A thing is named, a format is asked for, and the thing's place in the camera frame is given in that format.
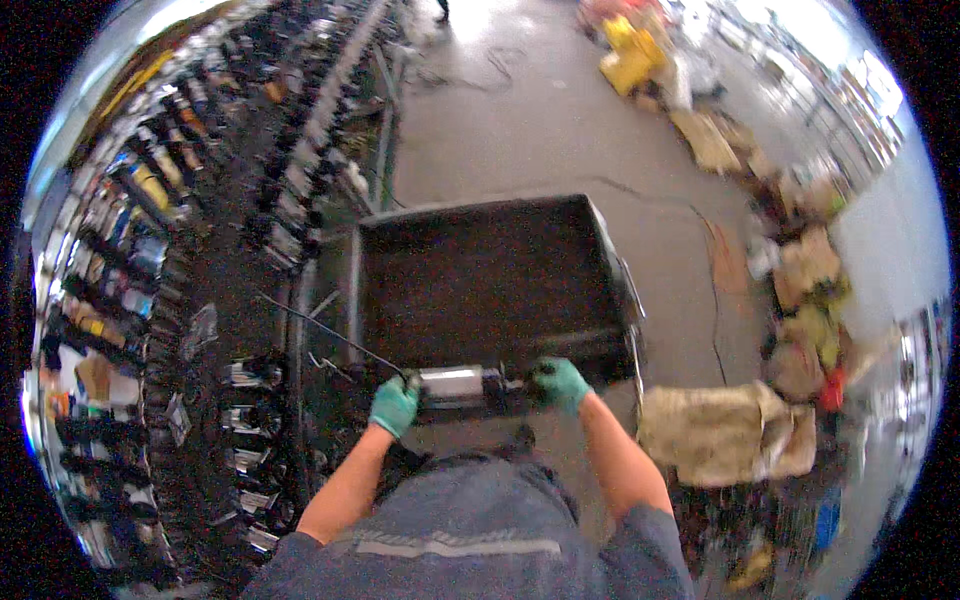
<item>yellow bag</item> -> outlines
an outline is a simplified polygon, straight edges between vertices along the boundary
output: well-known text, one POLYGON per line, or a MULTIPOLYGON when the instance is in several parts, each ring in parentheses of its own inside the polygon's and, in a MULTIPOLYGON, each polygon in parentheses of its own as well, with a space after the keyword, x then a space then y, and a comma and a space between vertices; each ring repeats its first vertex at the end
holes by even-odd
POLYGON ((647 82, 650 72, 666 63, 663 51, 646 30, 631 30, 629 43, 600 60, 600 72, 621 96, 647 82))

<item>shelf display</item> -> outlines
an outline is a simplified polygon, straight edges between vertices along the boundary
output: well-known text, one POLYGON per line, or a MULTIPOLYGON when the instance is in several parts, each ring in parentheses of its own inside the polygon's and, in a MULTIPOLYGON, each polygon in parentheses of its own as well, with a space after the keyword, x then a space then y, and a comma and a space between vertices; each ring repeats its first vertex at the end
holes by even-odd
POLYGON ((332 471, 293 418, 283 336, 256 327, 272 311, 223 290, 242 272, 285 300, 336 206, 358 202, 347 193, 364 188, 364 214, 377 206, 357 186, 366 164, 339 147, 384 105, 361 90, 371 45, 401 41, 393 4, 236 3, 118 95, 65 172, 34 240, 24 415, 64 520, 114 590, 233 596, 296 525, 304 483, 332 471), (257 358, 222 371, 218 339, 257 358))

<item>burlap sack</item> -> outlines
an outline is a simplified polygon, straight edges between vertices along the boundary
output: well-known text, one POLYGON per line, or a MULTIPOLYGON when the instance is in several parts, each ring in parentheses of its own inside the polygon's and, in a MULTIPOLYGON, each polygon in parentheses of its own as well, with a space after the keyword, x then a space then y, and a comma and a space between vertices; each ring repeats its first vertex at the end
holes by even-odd
POLYGON ((811 406, 788 406, 759 381, 736 388, 657 387, 644 395, 637 441, 687 485, 716 488, 802 475, 813 467, 811 406))

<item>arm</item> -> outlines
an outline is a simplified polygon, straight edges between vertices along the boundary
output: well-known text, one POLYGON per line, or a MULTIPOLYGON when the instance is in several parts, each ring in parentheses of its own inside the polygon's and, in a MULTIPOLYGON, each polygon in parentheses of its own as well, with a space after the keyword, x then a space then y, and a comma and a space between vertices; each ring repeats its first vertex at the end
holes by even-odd
POLYGON ((657 466, 623 430, 607 404, 570 361, 541 359, 534 369, 533 383, 549 402, 580 417, 590 463, 614 518, 624 517, 638 504, 673 515, 666 483, 657 466))
POLYGON ((587 455, 613 518, 624 517, 637 504, 672 516, 673 506, 660 470, 593 390, 581 401, 579 414, 587 435, 587 455))
POLYGON ((313 496, 297 531, 320 543, 329 543, 370 513, 380 469, 394 436, 371 423, 347 459, 337 467, 317 495, 313 496))
POLYGON ((404 390, 394 377, 380 386, 373 399, 370 422, 347 459, 313 496, 297 531, 320 543, 330 543, 340 532, 370 513, 383 459, 394 439, 410 427, 417 415, 417 382, 404 390))

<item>gray shirt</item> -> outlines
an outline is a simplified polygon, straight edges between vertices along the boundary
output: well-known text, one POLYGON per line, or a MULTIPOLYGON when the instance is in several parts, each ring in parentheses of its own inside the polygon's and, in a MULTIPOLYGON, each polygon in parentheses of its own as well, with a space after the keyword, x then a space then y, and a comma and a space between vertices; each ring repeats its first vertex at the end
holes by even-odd
POLYGON ((327 544, 294 533, 244 598, 692 598, 677 524, 634 507, 600 551, 532 464, 438 468, 327 544))

